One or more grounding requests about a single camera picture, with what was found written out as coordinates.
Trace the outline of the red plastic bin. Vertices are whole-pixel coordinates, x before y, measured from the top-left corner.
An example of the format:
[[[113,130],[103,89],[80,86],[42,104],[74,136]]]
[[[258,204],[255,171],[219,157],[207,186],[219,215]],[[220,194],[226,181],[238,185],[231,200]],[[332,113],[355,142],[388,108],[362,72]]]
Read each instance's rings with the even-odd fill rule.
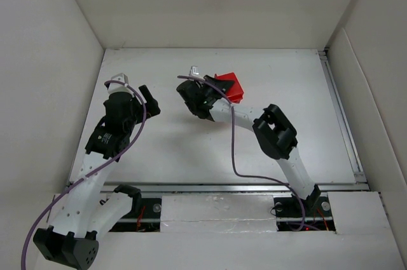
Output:
[[[226,91],[226,96],[230,101],[235,104],[239,104],[244,99],[244,89],[242,88],[240,81],[234,72],[215,74],[214,78],[222,81],[233,81],[231,88],[228,88]]]

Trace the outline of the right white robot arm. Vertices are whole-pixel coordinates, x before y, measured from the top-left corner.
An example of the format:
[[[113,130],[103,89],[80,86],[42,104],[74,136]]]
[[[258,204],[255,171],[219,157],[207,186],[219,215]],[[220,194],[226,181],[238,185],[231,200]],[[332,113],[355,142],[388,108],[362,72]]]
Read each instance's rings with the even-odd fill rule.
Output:
[[[184,81],[176,91],[194,116],[217,123],[230,122],[232,127],[253,132],[261,151],[277,162],[304,208],[314,207],[321,191],[300,157],[297,131],[279,106],[270,104],[256,109],[239,104],[244,92],[234,73],[178,78]]]

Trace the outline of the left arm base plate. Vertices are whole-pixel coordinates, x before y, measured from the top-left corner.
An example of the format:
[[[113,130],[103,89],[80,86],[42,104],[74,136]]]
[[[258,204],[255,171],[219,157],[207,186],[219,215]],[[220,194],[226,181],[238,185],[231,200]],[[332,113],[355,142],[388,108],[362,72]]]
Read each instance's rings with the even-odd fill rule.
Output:
[[[142,198],[137,213],[123,216],[109,231],[112,233],[155,233],[160,231],[161,198]]]

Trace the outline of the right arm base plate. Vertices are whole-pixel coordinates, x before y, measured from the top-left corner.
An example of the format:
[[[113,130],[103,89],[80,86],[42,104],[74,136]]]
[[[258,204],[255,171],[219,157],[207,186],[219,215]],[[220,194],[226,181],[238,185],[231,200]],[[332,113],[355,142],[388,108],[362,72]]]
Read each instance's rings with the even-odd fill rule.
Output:
[[[321,196],[313,208],[305,208],[305,217],[294,197],[275,197],[270,214],[276,218],[278,232],[336,231],[329,199]]]

